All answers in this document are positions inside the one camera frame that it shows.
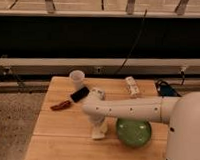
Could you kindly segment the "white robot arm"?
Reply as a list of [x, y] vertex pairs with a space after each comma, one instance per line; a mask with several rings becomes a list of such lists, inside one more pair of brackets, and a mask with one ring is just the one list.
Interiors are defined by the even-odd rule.
[[82, 110], [94, 121], [98, 117], [118, 117], [167, 124], [165, 160], [200, 160], [200, 92], [182, 97], [104, 101], [93, 89]]

